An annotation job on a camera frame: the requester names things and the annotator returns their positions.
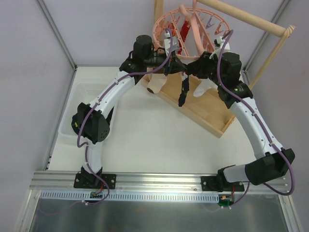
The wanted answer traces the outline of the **black sock with white patch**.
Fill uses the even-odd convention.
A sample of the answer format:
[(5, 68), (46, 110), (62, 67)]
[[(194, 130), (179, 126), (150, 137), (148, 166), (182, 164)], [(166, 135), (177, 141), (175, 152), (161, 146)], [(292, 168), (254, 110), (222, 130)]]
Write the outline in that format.
[(189, 75), (186, 72), (181, 73), (182, 90), (178, 99), (178, 106), (182, 107), (185, 104), (187, 93), (189, 92)]

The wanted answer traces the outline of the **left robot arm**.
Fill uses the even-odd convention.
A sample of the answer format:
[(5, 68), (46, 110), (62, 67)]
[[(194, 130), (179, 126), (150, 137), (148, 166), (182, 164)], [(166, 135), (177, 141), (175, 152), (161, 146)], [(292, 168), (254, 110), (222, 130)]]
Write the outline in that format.
[(78, 105), (71, 125), (78, 135), (77, 146), (85, 147), (85, 162), (75, 177), (75, 188), (114, 188), (111, 178), (102, 174), (101, 153), (103, 141), (111, 130), (115, 106), (147, 74), (184, 72), (186, 65), (177, 58), (178, 49), (178, 40), (172, 35), (167, 34), (164, 46), (158, 49), (155, 49), (150, 36), (138, 36), (113, 81), (90, 103)]

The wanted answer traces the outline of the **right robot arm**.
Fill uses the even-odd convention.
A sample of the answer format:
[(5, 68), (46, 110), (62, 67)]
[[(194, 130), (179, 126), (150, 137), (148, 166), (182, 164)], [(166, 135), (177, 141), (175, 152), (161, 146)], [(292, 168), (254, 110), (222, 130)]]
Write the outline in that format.
[(285, 149), (271, 133), (257, 109), (253, 93), (240, 80), (240, 69), (239, 55), (232, 52), (224, 52), (221, 56), (204, 52), (187, 65), (189, 74), (217, 85), (220, 99), (240, 122), (256, 158), (248, 164), (221, 168), (213, 186), (217, 191), (229, 190), (234, 182), (249, 182), (256, 186), (264, 184), (268, 187), (269, 181), (290, 173), (291, 189), (286, 193), (290, 195), (295, 189), (291, 167), (295, 154), (292, 149)]

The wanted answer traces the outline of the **pink round clip hanger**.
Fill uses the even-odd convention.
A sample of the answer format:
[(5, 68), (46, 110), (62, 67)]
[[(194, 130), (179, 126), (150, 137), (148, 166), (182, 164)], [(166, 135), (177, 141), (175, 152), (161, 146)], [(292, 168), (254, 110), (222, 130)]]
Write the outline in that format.
[[(169, 28), (172, 36), (179, 41), (177, 57), (181, 60), (196, 60), (203, 52), (212, 53), (215, 50), (214, 40), (225, 36), (230, 31), (230, 26), (219, 14), (206, 8), (199, 8), (197, 1), (192, 1), (191, 7), (181, 4), (178, 8), (163, 13), (163, 1), (156, 0), (154, 7), (154, 26), (152, 31), (155, 48), (164, 47), (165, 28)], [(212, 27), (205, 26), (212, 16)], [(188, 19), (190, 29), (185, 43), (182, 42), (180, 31), (184, 20)]]

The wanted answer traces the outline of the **white sock black stripes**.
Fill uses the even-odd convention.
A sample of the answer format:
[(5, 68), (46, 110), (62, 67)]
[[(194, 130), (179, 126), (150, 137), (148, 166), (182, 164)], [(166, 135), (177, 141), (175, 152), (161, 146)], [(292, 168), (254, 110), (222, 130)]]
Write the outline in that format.
[(200, 84), (195, 89), (193, 96), (200, 97), (202, 96), (208, 89), (217, 88), (217, 85), (211, 81), (210, 79), (202, 79)]

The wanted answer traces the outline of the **cream sock brown toe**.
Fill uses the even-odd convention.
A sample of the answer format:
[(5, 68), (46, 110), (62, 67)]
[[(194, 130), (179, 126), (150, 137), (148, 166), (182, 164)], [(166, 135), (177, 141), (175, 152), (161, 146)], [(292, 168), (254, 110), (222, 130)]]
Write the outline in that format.
[(167, 81), (167, 76), (162, 73), (150, 73), (148, 77), (150, 81), (146, 89), (152, 94), (157, 94)]

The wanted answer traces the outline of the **red patterned sock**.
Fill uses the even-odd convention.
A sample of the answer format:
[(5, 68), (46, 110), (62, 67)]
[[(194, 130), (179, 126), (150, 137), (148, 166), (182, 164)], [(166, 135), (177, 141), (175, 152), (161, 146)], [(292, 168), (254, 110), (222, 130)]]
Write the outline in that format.
[(186, 38), (187, 38), (187, 35), (188, 35), (190, 27), (191, 26), (190, 26), (189, 20), (185, 19), (184, 23), (182, 25), (181, 31), (180, 31), (180, 36), (181, 36), (181, 39), (182, 39), (183, 43), (185, 43), (185, 41), (186, 41)]

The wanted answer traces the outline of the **purple clothes peg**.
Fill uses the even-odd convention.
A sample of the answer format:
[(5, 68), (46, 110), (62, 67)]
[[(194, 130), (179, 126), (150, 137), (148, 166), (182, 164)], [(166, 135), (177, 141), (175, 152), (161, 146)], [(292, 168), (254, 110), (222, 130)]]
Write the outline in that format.
[(212, 27), (215, 24), (215, 23), (212, 23), (211, 21), (212, 21), (212, 16), (209, 18), (209, 20), (208, 20), (208, 22), (207, 22), (207, 24), (205, 26), (205, 29), (208, 29), (208, 28)]

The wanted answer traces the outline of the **white plastic laundry basket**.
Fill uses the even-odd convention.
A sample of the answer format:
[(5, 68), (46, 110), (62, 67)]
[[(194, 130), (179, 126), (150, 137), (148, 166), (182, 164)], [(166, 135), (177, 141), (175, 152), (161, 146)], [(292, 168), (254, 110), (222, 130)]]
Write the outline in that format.
[(65, 112), (63, 114), (58, 135), (64, 142), (76, 146), (78, 134), (72, 128), (72, 118), (77, 114), (77, 107), (80, 103), (90, 103), (96, 97), (101, 95), (101, 92), (106, 89), (108, 84), (99, 82), (80, 82), (71, 90), (69, 100)]

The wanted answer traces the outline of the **green circuit board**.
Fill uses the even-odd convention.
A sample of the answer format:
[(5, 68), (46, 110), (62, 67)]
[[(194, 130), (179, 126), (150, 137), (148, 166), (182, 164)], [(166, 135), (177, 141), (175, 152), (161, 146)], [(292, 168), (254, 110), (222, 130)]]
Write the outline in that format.
[(232, 195), (229, 195), (229, 196), (222, 195), (222, 196), (219, 196), (218, 205), (221, 208), (224, 208), (224, 207), (230, 208), (231, 205), (234, 204), (234, 201), (235, 201), (235, 198)]

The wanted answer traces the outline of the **wooden hanging frame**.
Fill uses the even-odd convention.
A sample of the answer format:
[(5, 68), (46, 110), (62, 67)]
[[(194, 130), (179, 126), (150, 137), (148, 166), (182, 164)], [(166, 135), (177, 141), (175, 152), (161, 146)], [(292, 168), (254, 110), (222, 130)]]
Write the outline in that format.
[(265, 33), (263, 37), (261, 38), (258, 46), (255, 48), (253, 56), (255, 57), (257, 53), (260, 51), (264, 43), (266, 42), (266, 39), (270, 34), (277, 36), (280, 38), (278, 43), (275, 45), (271, 53), (266, 58), (263, 65), (260, 67), (258, 73), (250, 83), (249, 87), (253, 88), (254, 85), (257, 83), (259, 78), (261, 77), (262, 73), (265, 71), (265, 69), (268, 67), (270, 62), (274, 59), (274, 57), (277, 55), (277, 53), (280, 51), (286, 40), (291, 36), (292, 32), (294, 31), (295, 27), (290, 25), (288, 28), (283, 28), (281, 26), (278, 26), (277, 24), (274, 24), (273, 22), (266, 21), (262, 18), (259, 18), (255, 15), (252, 15), (246, 11), (243, 11), (241, 9), (238, 9), (236, 7), (233, 7), (231, 5), (228, 5), (224, 2), (221, 2), (219, 0), (202, 0), (202, 4), (209, 6), (221, 13), (224, 13), (226, 15), (229, 15), (233, 18), (236, 18), (246, 24), (249, 24), (253, 27), (256, 27), (258, 29), (263, 30)]

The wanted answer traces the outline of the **aluminium mounting rail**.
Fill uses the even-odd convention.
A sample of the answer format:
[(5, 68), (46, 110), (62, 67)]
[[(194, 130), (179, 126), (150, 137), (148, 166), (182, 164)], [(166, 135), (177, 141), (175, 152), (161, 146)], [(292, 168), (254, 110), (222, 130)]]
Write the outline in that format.
[(242, 195), (246, 183), (238, 183), (223, 192), (207, 188), (209, 174), (141, 174), (105, 173), (109, 189), (87, 187), (80, 175), (64, 171), (36, 171), (30, 189), (38, 190), (43, 199), (64, 199), (83, 202), (145, 201), (175, 203), (214, 203)]

